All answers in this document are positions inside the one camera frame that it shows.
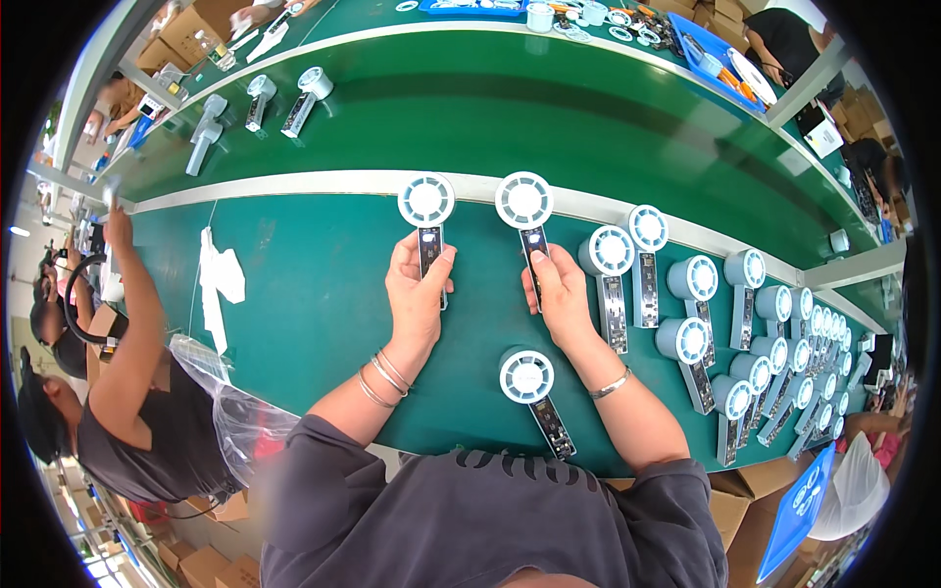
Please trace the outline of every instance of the black cap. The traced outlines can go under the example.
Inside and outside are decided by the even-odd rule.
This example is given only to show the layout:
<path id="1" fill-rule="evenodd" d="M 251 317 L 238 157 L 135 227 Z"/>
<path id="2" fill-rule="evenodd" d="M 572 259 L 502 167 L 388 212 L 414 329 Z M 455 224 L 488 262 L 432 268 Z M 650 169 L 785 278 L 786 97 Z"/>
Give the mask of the black cap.
<path id="1" fill-rule="evenodd" d="M 42 389 L 43 380 L 33 372 L 29 352 L 20 348 L 20 375 L 23 385 L 17 398 L 20 426 L 29 449 L 46 464 L 60 455 L 72 455 L 69 427 L 53 401 Z"/>

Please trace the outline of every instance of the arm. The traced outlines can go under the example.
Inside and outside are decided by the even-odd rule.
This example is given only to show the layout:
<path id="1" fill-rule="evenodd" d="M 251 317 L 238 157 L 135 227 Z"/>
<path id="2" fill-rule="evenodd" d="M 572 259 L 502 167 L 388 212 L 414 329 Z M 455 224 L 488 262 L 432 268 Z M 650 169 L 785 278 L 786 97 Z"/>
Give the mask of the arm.
<path id="1" fill-rule="evenodd" d="M 624 363 L 591 323 L 582 269 L 562 247 L 550 244 L 549 249 L 551 259 L 538 252 L 532 256 L 546 327 L 585 387 L 602 389 L 624 374 Z M 530 313 L 535 314 L 533 282 L 526 270 L 522 281 Z M 596 400 L 595 407 L 617 452 L 634 471 L 690 456 L 673 414 L 636 376 Z"/>
<path id="2" fill-rule="evenodd" d="M 131 219 L 114 204 L 104 235 L 120 264 L 128 327 L 108 370 L 88 392 L 88 406 L 111 435 L 148 450 L 151 430 L 137 413 L 163 353 L 164 309 L 151 275 L 134 251 Z"/>
<path id="3" fill-rule="evenodd" d="M 446 287 L 448 292 L 454 291 L 448 276 L 456 253 L 457 249 L 446 246 L 424 279 L 421 279 L 416 232 L 400 241 L 392 252 L 389 273 L 386 275 L 386 290 L 389 292 L 392 310 L 392 338 L 383 348 L 383 353 L 394 370 L 389 363 L 383 362 L 383 365 L 389 376 L 403 389 L 415 381 L 440 337 L 439 297 L 441 288 Z M 397 377 L 395 371 L 406 381 Z M 362 376 L 369 389 L 384 403 L 397 405 L 400 402 L 399 391 L 372 363 L 366 364 Z M 393 410 L 367 396 L 359 385 L 359 377 L 354 374 L 318 400 L 307 414 L 322 418 L 365 447 L 373 442 Z"/>

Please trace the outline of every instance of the woman's right hand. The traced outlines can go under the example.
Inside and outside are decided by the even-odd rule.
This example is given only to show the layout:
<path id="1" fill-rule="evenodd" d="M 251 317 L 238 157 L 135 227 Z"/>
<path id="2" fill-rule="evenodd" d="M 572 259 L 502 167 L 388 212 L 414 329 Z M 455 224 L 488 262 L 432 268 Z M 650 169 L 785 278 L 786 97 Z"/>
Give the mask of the woman's right hand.
<path id="1" fill-rule="evenodd" d="M 597 339 L 598 333 L 588 314 L 584 272 L 563 247 L 549 243 L 549 254 L 534 251 L 530 262 L 542 290 L 542 318 L 552 341 L 567 352 Z M 523 269 L 521 279 L 530 314 L 536 314 L 529 269 Z"/>

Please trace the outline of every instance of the woman's left hand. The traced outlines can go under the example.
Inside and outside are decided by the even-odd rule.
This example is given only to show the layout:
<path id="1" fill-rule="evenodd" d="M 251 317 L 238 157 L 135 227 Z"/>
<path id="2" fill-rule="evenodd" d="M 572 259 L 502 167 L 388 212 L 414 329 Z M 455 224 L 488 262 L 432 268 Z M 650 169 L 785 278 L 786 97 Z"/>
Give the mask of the woman's left hand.
<path id="1" fill-rule="evenodd" d="M 422 279 L 419 268 L 418 232 L 395 245 L 386 274 L 386 290 L 392 309 L 392 340 L 412 353 L 425 355 L 441 336 L 441 289 L 451 293 L 448 278 L 457 249 L 445 245 Z"/>

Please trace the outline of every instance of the plastic bag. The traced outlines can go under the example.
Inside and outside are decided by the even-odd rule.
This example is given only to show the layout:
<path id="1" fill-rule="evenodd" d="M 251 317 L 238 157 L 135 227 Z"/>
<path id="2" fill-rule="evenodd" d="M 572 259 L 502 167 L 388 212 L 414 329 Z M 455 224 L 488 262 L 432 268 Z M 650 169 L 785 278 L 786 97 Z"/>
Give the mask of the plastic bag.
<path id="1" fill-rule="evenodd" d="M 229 369 L 212 349 L 185 335 L 170 339 L 170 353 L 213 398 L 213 424 L 229 470 L 246 488 L 264 459 L 284 448 L 300 417 L 231 384 Z"/>

